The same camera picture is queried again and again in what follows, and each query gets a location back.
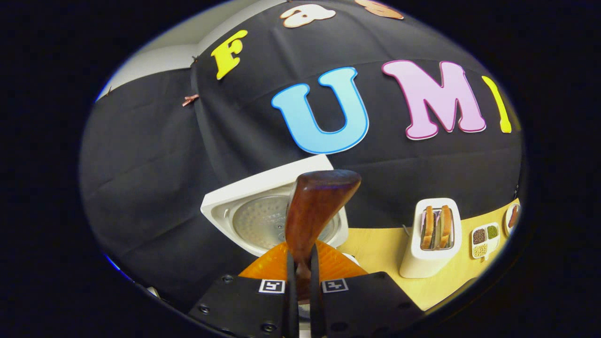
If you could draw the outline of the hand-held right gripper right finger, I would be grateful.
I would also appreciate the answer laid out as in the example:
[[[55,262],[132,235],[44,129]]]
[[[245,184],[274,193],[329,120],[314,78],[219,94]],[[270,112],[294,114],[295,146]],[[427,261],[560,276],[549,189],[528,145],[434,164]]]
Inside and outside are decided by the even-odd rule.
[[[312,338],[391,338],[423,319],[424,311],[384,271],[320,280],[321,253],[314,245],[310,283]]]

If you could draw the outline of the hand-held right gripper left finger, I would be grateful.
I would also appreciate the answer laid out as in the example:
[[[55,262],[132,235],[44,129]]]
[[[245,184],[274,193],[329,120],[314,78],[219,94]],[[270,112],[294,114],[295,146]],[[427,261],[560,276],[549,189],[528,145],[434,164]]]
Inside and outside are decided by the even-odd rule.
[[[298,338],[294,268],[281,243],[238,276],[217,278],[187,314],[227,338]]]

